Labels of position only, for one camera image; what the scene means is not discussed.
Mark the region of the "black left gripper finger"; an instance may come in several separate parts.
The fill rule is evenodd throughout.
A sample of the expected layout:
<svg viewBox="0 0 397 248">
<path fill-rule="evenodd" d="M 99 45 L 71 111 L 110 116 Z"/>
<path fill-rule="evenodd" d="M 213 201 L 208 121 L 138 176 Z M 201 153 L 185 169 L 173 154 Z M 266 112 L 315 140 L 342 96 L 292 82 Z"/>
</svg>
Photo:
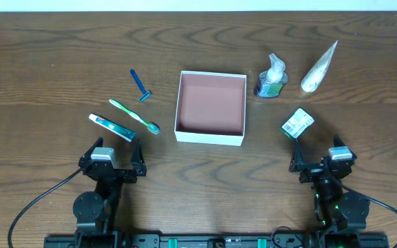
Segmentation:
<svg viewBox="0 0 397 248">
<path fill-rule="evenodd" d="M 139 139 L 134 146 L 134 151 L 130 158 L 130 163 L 133 166 L 133 170 L 136 172 L 137 176 L 146 176 L 147 167 L 142 154 L 141 141 Z"/>
<path fill-rule="evenodd" d="M 102 138 L 102 137 L 99 137 L 99 138 L 94 142 L 94 144 L 92 145 L 92 147 L 91 147 L 86 153 L 84 153 L 84 154 L 82 155 L 82 157 L 80 158 L 80 161 L 81 161 L 81 162 L 84 162 L 84 161 L 90 160 L 90 159 L 91 159 L 91 154 L 93 153 L 94 149 L 97 148 L 97 147 L 103 147 L 103 138 Z"/>
</svg>

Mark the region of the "green white soap packet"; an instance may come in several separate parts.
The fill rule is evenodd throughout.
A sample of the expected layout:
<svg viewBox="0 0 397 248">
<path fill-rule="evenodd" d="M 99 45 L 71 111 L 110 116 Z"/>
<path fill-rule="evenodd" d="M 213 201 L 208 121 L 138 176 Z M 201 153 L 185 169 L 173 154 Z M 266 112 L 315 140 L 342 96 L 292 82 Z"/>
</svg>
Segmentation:
<svg viewBox="0 0 397 248">
<path fill-rule="evenodd" d="M 302 108 L 298 108 L 281 126 L 281 131 L 284 135 L 294 141 L 313 123 L 314 118 Z"/>
</svg>

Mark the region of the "white lotion tube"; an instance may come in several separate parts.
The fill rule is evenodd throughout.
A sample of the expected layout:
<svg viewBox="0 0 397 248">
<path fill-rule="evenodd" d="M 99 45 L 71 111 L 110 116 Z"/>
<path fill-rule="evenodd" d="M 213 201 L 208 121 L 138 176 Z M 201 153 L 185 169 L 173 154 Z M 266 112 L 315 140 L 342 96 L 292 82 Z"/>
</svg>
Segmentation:
<svg viewBox="0 0 397 248">
<path fill-rule="evenodd" d="M 332 61 L 337 41 L 322 55 L 301 81 L 301 90 L 304 94 L 314 92 L 324 79 Z"/>
</svg>

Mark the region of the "clear soap pump bottle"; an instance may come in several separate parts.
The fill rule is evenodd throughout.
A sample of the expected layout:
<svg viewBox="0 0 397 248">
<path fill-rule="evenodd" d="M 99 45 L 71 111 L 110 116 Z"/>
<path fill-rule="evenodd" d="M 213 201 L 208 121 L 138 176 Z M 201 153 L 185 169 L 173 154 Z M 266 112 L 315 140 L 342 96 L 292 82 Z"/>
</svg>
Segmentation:
<svg viewBox="0 0 397 248">
<path fill-rule="evenodd" d="M 269 55 L 271 67 L 259 74 L 255 95 L 261 98 L 277 97 L 288 81 L 285 63 L 274 53 Z"/>
</svg>

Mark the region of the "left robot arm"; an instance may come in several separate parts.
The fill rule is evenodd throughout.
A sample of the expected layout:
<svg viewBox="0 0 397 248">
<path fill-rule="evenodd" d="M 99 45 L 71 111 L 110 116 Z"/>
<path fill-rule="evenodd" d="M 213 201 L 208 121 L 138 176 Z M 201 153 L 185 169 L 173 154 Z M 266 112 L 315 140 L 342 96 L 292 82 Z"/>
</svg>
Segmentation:
<svg viewBox="0 0 397 248">
<path fill-rule="evenodd" d="M 73 204 L 73 213 L 77 218 L 77 230 L 74 233 L 75 248 L 85 247 L 130 247 L 127 234 L 114 229 L 114 219 L 124 184 L 137 182 L 137 178 L 147 174 L 147 168 L 141 151 L 141 142 L 137 141 L 131 155 L 131 169 L 116 166 L 114 149 L 103 146 L 100 137 L 79 159 L 83 175 L 96 182 L 95 190 L 79 195 Z"/>
</svg>

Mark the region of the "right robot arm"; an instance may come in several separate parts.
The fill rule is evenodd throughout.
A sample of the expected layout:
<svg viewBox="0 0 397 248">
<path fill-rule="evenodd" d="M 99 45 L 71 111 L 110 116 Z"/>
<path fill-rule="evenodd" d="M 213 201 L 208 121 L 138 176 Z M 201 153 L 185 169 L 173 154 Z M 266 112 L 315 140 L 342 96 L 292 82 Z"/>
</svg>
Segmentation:
<svg viewBox="0 0 397 248">
<path fill-rule="evenodd" d="M 359 231 L 366 228 L 369 201 L 357 193 L 344 192 L 341 179 L 352 173 L 357 156 L 339 138 L 319 163 L 306 163 L 298 141 L 294 141 L 289 171 L 298 172 L 300 183 L 315 190 L 314 212 L 323 226 L 303 236 L 303 247 L 359 247 Z"/>
</svg>

